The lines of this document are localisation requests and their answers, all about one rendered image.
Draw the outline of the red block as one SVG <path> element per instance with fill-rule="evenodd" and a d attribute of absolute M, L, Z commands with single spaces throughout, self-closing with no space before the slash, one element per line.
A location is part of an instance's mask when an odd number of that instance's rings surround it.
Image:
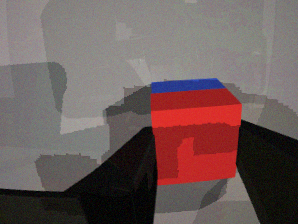
<path fill-rule="evenodd" d="M 235 177 L 241 116 L 226 88 L 152 93 L 157 185 Z"/>

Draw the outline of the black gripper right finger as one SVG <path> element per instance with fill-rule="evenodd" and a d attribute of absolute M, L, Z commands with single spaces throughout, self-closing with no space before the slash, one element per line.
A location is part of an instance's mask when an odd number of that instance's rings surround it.
<path fill-rule="evenodd" d="M 298 224 L 298 140 L 241 120 L 235 165 L 259 224 Z"/>

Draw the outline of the blue block with studs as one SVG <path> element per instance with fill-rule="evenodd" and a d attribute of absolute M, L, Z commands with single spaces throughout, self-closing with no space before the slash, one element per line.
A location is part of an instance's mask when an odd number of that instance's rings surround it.
<path fill-rule="evenodd" d="M 222 83 L 217 79 L 200 80 L 168 80 L 152 81 L 152 93 L 174 92 L 174 91 L 192 91 L 192 89 L 223 89 Z"/>

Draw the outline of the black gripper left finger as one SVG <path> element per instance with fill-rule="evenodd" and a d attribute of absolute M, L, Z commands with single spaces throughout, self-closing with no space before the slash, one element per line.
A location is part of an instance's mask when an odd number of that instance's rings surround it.
<path fill-rule="evenodd" d="M 156 136 L 144 127 L 64 192 L 0 188 L 0 224 L 153 224 Z"/>

